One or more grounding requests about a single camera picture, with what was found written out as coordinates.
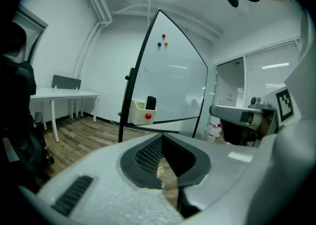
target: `red magnet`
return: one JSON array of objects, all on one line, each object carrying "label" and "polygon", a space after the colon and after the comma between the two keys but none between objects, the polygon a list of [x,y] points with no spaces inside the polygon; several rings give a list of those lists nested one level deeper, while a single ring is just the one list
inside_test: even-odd
[{"label": "red magnet", "polygon": [[152,118],[152,114],[151,114],[151,113],[145,114],[145,118],[146,118],[147,120],[150,120],[150,119]]}]

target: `wooden floor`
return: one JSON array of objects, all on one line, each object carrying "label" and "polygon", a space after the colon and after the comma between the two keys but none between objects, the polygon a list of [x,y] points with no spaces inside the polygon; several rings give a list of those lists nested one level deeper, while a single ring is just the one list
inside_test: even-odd
[{"label": "wooden floor", "polygon": [[[57,122],[57,131],[59,143],[54,140],[51,126],[44,133],[47,150],[55,159],[55,163],[47,170],[50,177],[62,172],[88,153],[116,144],[118,142],[119,127],[98,120],[93,122],[91,118],[84,116]],[[152,134],[152,132],[125,128],[123,141],[149,134]],[[165,173],[161,177],[164,183],[163,194],[176,207],[178,198],[177,178],[164,158],[160,161],[159,166],[165,167]]]}]

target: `white desk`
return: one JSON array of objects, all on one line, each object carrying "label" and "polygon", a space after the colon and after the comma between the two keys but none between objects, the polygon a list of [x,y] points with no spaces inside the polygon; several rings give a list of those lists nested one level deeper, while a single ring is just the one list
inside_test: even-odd
[{"label": "white desk", "polygon": [[[44,115],[44,101],[50,101],[51,107],[51,123],[53,126],[53,134],[56,142],[59,142],[56,119],[55,119],[55,101],[56,100],[70,100],[69,115],[70,118],[74,118],[74,107],[73,99],[81,99],[81,116],[83,116],[83,99],[94,98],[94,110],[93,110],[93,121],[96,121],[97,107],[98,107],[99,94],[92,93],[84,90],[73,90],[73,89],[57,89],[57,88],[37,88],[36,95],[31,96],[31,101],[41,101],[41,113],[43,115],[44,129],[47,129],[45,115]],[[76,117],[79,116],[78,103],[76,103]]]}]

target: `white wall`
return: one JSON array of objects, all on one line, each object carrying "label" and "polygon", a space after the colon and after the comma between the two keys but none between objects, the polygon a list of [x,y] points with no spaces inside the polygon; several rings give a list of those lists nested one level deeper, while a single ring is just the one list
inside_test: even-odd
[{"label": "white wall", "polygon": [[241,89],[238,89],[238,95],[237,95],[237,102],[236,102],[236,108],[243,108],[243,97],[244,97],[244,91]]},{"label": "white wall", "polygon": [[[97,22],[90,0],[21,0],[21,4],[48,24],[34,56],[38,87],[50,87],[53,75],[72,77],[80,50]],[[31,112],[39,104],[31,103]],[[46,119],[51,120],[49,107]],[[56,102],[56,118],[68,114],[68,101]]]},{"label": "white wall", "polygon": [[[119,121],[126,80],[135,67],[147,31],[147,20],[137,16],[114,16],[113,23],[96,35],[81,73],[82,87],[100,94],[97,115]],[[210,50],[208,41],[189,33],[201,55]],[[85,103],[84,111],[91,113],[93,103]],[[181,121],[145,126],[154,129],[179,131]]]},{"label": "white wall", "polygon": [[249,51],[300,36],[301,10],[290,13],[281,19],[245,26],[237,24],[224,32],[222,38],[214,44],[211,60],[222,64]]},{"label": "white wall", "polygon": [[227,84],[219,75],[217,76],[215,105],[235,107],[238,96],[238,88]]}]

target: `window blinds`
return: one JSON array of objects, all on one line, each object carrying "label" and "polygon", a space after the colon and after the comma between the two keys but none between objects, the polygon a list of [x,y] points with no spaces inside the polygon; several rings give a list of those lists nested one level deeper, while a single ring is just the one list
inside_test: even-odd
[{"label": "window blinds", "polygon": [[[277,46],[247,54],[247,94],[246,104],[250,104],[251,98],[263,97],[279,88],[285,87],[284,81],[295,69],[299,61],[299,49],[295,41],[279,44]],[[297,122],[301,114],[291,95],[294,118],[287,124]]]}]

